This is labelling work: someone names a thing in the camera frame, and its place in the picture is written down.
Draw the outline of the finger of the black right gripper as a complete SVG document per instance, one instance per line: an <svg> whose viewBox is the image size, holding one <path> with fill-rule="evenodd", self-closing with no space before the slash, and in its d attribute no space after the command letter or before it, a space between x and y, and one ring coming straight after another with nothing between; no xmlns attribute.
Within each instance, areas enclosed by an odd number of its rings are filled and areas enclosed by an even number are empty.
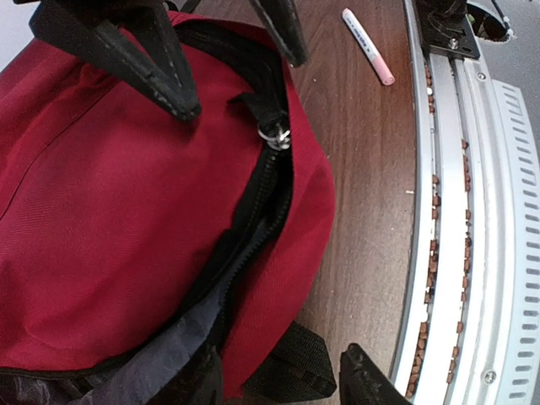
<svg viewBox="0 0 540 405"><path fill-rule="evenodd" d="M161 1L39 1L35 38L102 69L176 119L200 105L192 70Z"/></svg>
<svg viewBox="0 0 540 405"><path fill-rule="evenodd" d="M250 4L288 63L294 68L306 63L309 55L294 1L251 0Z"/></svg>

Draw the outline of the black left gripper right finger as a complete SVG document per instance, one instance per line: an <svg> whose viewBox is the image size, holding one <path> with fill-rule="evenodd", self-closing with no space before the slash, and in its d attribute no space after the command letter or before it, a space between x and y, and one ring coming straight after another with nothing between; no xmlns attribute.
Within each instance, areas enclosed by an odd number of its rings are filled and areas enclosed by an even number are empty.
<svg viewBox="0 0 540 405"><path fill-rule="evenodd" d="M411 404L357 343L341 353L339 396L343 405Z"/></svg>

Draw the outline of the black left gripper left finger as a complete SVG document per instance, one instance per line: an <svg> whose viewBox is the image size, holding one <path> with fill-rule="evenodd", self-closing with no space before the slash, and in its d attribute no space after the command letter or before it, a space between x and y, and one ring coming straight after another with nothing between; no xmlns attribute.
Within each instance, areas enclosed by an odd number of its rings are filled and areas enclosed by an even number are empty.
<svg viewBox="0 0 540 405"><path fill-rule="evenodd" d="M223 371L216 348L200 348L159 392L160 404L222 404Z"/></svg>

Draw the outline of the red backpack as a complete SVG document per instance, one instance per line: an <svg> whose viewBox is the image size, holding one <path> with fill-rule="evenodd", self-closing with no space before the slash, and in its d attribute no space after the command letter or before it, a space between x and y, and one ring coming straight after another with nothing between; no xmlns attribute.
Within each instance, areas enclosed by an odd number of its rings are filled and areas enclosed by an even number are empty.
<svg viewBox="0 0 540 405"><path fill-rule="evenodd" d="M200 348L223 402L336 390L300 326L332 173L267 29L165 5L195 80L180 121L35 38L1 74L1 401L160 404Z"/></svg>

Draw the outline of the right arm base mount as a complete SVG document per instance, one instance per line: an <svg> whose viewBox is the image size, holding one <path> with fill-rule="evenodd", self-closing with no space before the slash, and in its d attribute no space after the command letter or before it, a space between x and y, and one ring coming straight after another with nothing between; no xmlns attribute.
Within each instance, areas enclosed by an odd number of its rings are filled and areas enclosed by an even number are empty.
<svg viewBox="0 0 540 405"><path fill-rule="evenodd" d="M514 37L498 2L487 8L474 1L415 1L418 35L424 52L454 59L481 57L479 40L506 43Z"/></svg>

